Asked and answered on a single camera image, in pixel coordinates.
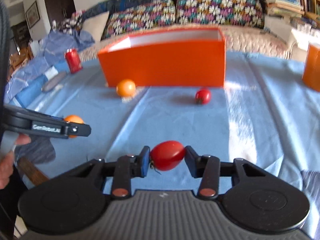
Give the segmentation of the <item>person's left hand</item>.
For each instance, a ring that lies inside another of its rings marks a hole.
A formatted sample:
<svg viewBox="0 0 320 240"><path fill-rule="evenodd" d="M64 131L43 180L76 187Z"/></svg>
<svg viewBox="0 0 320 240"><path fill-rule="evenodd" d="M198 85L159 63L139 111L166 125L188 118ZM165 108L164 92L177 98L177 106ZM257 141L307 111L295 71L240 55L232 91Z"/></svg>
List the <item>person's left hand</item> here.
<svg viewBox="0 0 320 240"><path fill-rule="evenodd" d="M14 143L14 146L26 145L31 142L28 135L20 134ZM10 180L10 176L13 174L14 165L14 150L10 150L5 157L1 160L1 190L4 189Z"/></svg>

